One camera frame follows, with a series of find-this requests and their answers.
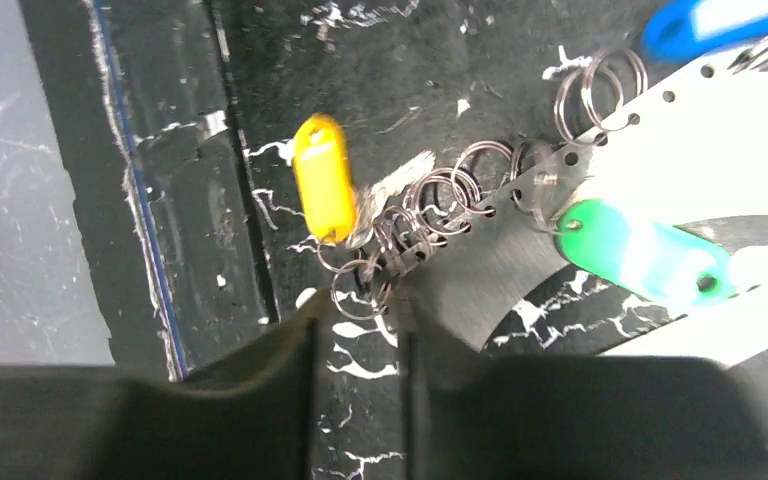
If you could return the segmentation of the silver metal keyring plate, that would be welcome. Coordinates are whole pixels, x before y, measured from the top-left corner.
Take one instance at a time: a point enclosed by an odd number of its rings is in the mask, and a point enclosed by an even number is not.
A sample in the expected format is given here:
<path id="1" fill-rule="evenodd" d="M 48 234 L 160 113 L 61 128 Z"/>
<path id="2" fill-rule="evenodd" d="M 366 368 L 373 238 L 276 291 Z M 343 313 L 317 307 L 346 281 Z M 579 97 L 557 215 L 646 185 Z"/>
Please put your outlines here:
<path id="1" fill-rule="evenodd" d="M 515 220 L 487 229 L 480 213 L 504 215 L 459 167 L 438 168 L 430 152 L 399 170 L 395 185 L 365 195 L 377 218 L 363 238 L 378 249 L 345 272 L 370 279 L 432 258 L 440 304 L 452 307 L 461 280 L 504 281 L 478 298 L 464 339 L 493 352 L 528 348 L 577 354 L 698 356 L 733 366 L 768 350 L 768 186 L 753 161 L 768 142 L 743 146 L 740 133 L 768 134 L 768 35 L 692 61 L 635 99 L 643 127 L 591 131 L 561 151 L 541 142 L 535 162 L 501 148 L 511 168 L 502 190 Z M 675 309 L 653 303 L 569 263 L 557 248 L 557 221 L 573 204 L 602 199 L 676 226 L 731 255 L 733 297 Z"/>

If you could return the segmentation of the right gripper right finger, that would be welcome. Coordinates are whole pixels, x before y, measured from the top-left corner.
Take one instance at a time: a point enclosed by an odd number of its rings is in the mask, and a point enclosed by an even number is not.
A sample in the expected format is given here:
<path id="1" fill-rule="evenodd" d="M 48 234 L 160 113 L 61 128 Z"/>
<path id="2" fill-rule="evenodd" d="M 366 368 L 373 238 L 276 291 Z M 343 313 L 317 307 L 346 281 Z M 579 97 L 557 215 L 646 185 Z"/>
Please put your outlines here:
<path id="1" fill-rule="evenodd" d="M 699 358 L 488 357 L 399 292 L 409 479 L 768 479 L 748 390 Z"/>

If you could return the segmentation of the green key tag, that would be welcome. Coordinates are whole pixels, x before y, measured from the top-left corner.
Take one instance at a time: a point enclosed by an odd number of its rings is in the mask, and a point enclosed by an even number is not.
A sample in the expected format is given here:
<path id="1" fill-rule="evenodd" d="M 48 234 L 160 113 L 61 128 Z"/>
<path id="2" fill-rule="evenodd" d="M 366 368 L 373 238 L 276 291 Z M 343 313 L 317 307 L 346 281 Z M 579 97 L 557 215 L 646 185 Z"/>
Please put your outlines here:
<path id="1" fill-rule="evenodd" d="M 711 306 L 737 294 L 730 253 L 676 226 L 591 198 L 567 208 L 557 227 L 569 263 L 661 306 Z"/>

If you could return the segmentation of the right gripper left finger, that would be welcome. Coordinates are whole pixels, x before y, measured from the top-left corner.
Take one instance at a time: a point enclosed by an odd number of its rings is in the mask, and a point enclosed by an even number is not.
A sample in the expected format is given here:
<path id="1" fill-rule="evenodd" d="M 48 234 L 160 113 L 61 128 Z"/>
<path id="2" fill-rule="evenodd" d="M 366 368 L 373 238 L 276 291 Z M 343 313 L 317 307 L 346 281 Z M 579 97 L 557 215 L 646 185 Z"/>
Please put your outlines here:
<path id="1" fill-rule="evenodd" d="M 304 479 L 334 307 L 294 317 L 181 382 L 116 367 L 0 366 L 0 479 Z"/>

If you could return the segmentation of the blue key tag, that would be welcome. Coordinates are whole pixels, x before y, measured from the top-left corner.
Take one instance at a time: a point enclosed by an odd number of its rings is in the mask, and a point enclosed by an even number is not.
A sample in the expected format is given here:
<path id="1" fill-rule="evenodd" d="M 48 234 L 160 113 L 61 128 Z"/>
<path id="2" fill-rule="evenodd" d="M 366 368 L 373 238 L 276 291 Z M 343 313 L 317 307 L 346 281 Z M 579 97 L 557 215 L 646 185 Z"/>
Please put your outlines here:
<path id="1" fill-rule="evenodd" d="M 656 60 L 687 62 L 768 34 L 768 0 L 669 1 L 647 22 L 642 50 Z"/>

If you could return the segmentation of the yellow key tag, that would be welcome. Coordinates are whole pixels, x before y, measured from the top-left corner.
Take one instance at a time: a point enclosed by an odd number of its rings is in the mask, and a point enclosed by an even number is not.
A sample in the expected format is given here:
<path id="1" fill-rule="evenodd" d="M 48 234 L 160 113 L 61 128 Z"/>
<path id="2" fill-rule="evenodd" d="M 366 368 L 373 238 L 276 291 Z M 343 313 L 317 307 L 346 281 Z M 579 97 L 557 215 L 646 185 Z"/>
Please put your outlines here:
<path id="1" fill-rule="evenodd" d="M 333 117 L 314 114 L 299 127 L 292 170 L 310 234 L 322 243 L 345 241 L 358 209 L 347 142 Z"/>

